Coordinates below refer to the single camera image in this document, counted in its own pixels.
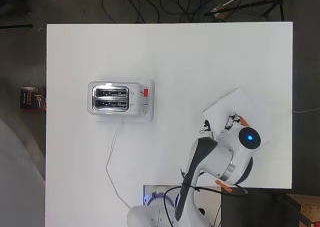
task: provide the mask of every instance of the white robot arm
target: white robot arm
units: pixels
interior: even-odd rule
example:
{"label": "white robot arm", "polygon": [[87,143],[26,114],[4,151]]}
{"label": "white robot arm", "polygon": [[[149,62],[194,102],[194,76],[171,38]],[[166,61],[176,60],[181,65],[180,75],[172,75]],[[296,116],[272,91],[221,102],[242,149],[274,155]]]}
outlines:
{"label": "white robot arm", "polygon": [[244,181],[252,168],[252,156],[261,145],[258,132],[237,114],[229,116],[228,122],[216,140],[207,124],[204,132],[206,137],[197,139],[191,149],[189,164],[180,190],[178,204],[172,223],[169,221],[156,224],[149,221],[155,213],[163,215],[162,207],[158,207],[150,214],[148,207],[133,207],[128,214],[129,227],[178,226],[178,227],[210,227],[209,221],[198,210],[194,202],[194,191],[201,171],[209,173],[226,184],[236,185]]}

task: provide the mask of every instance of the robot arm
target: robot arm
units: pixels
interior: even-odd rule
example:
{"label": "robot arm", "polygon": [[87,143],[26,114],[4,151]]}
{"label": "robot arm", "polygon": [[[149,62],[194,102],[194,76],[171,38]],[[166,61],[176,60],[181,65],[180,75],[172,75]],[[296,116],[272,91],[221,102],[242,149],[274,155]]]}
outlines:
{"label": "robot arm", "polygon": [[178,226],[210,226],[209,221],[198,211],[194,203],[194,187],[200,171],[230,185],[242,182],[249,175],[252,155],[260,146],[261,139],[257,131],[241,120],[240,116],[234,114],[229,117],[217,141],[203,137],[193,144],[175,211]]}

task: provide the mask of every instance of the white tabletop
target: white tabletop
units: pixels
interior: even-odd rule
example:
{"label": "white tabletop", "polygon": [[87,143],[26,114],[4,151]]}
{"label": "white tabletop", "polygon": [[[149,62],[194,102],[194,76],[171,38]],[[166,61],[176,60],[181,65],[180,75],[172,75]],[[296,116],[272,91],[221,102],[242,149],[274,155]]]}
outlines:
{"label": "white tabletop", "polygon": [[88,84],[103,77],[156,82],[153,122],[126,123],[110,163],[130,205],[144,184],[181,183],[202,111],[238,87],[274,123],[243,185],[291,188],[291,23],[49,25],[47,41],[46,227],[126,226],[105,173],[118,124],[86,108]]}

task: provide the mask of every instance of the floor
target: floor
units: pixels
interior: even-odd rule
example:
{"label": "floor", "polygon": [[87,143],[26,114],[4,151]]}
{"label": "floor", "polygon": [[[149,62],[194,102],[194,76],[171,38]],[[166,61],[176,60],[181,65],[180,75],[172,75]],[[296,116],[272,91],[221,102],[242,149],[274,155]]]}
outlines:
{"label": "floor", "polygon": [[[216,0],[203,9],[210,11],[219,3]],[[0,117],[18,133],[19,137],[33,138],[45,155],[46,116],[43,113],[22,112],[19,109],[21,86],[46,85],[46,25],[50,23],[112,23],[106,16],[101,0],[28,0],[30,11],[8,18],[0,18],[0,25],[32,23],[32,29],[0,30]],[[104,0],[105,8],[117,23],[135,23],[137,14],[127,0]],[[179,9],[164,3],[171,12]],[[293,46],[293,109],[305,110],[320,107],[320,17],[319,0],[285,0],[285,19],[294,23]],[[254,11],[263,11],[257,7]],[[147,23],[157,22],[155,10],[145,1],[141,12]],[[172,16],[160,9],[161,22],[176,23],[180,16]],[[270,15],[272,21],[280,20],[278,9]],[[199,14],[198,22],[212,22],[212,17]],[[228,21],[265,21],[265,19],[234,13]],[[293,192],[320,195],[320,139],[318,129],[320,111],[293,116]]]}

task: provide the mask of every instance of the red button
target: red button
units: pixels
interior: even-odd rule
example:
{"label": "red button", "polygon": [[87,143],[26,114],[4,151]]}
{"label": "red button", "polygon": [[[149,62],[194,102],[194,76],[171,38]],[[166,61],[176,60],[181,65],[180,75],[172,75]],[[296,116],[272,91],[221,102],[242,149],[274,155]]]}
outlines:
{"label": "red button", "polygon": [[149,95],[149,90],[148,89],[144,89],[143,90],[143,96],[144,97],[148,97],[148,95]]}

